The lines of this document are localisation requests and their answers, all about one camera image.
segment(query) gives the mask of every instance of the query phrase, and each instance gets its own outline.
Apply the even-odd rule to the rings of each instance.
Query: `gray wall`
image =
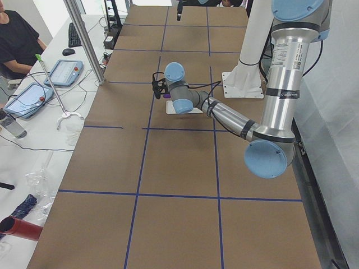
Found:
[[[39,34],[40,39],[49,44],[51,33],[41,17],[33,0],[3,0],[5,9],[18,12]]]
[[[304,77],[295,115],[350,268],[359,268],[358,0],[333,0],[330,34]],[[319,53],[311,44],[306,68]]]

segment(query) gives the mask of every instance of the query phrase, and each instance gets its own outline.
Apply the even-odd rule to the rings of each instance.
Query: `blue cap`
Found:
[[[172,62],[166,66],[164,76],[173,82],[180,81],[185,77],[185,69],[180,63]]]
[[[261,178],[275,178],[287,168],[287,157],[277,144],[268,140],[254,140],[245,151],[248,169]]]
[[[315,12],[324,0],[273,0],[271,10],[279,21],[301,20]]]
[[[173,101],[173,107],[177,114],[185,114],[193,110],[193,103],[188,99],[177,99]]]

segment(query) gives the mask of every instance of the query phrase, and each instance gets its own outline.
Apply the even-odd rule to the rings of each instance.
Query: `black shirt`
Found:
[[[33,66],[35,54],[42,54],[38,43],[39,33],[31,27],[16,11],[6,10],[9,23],[0,24],[0,64],[1,69],[12,79],[25,77],[24,74],[14,73],[3,63],[16,60],[18,63]]]

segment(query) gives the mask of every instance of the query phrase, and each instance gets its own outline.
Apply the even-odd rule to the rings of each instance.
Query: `robotic arm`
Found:
[[[291,125],[308,47],[328,36],[331,6],[332,0],[272,0],[271,35],[275,46],[260,124],[211,98],[207,92],[188,89],[184,68],[170,63],[164,75],[176,113],[199,108],[250,142],[245,163],[255,175],[275,178],[284,173],[295,154]]]

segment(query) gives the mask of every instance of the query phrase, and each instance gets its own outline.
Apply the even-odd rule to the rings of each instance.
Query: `red cylinder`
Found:
[[[38,241],[43,228],[25,220],[7,217],[0,222],[0,233]]]

